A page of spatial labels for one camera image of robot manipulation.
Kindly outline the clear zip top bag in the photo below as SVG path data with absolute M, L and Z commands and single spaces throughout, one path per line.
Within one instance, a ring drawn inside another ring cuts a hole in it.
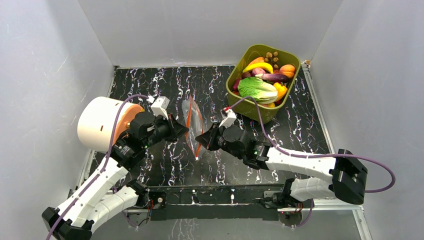
M 199 106 L 191 95 L 188 99 L 182 101 L 181 107 L 185 125 L 188 128 L 188 132 L 185 134 L 186 143 L 198 162 L 205 151 L 196 140 L 196 137 L 202 135 L 205 131 L 203 117 Z

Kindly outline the green lettuce toy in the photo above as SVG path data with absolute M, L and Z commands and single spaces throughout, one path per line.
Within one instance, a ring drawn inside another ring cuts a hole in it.
M 237 90 L 242 98 L 250 96 L 259 104 L 270 104 L 278 98 L 278 90 L 257 77 L 247 77 L 240 80 Z

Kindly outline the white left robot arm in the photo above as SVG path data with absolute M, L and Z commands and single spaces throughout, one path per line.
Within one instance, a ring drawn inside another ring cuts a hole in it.
M 150 190 L 136 179 L 109 197 L 105 195 L 139 164 L 148 148 L 162 141 L 176 142 L 188 131 L 172 114 L 137 113 L 129 129 L 119 135 L 81 187 L 59 206 L 44 210 L 41 217 L 48 229 L 46 238 L 88 240 L 97 228 L 123 210 L 147 206 Z

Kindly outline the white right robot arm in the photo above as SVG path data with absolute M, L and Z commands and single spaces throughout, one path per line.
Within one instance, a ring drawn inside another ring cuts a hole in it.
M 252 169 L 307 175 L 307 179 L 286 180 L 283 191 L 275 197 L 276 202 L 288 207 L 321 198 L 337 198 L 353 205 L 364 203 L 368 170 L 349 151 L 342 150 L 336 156 L 281 152 L 269 141 L 258 141 L 237 126 L 218 123 L 195 139 L 207 150 L 223 150 Z

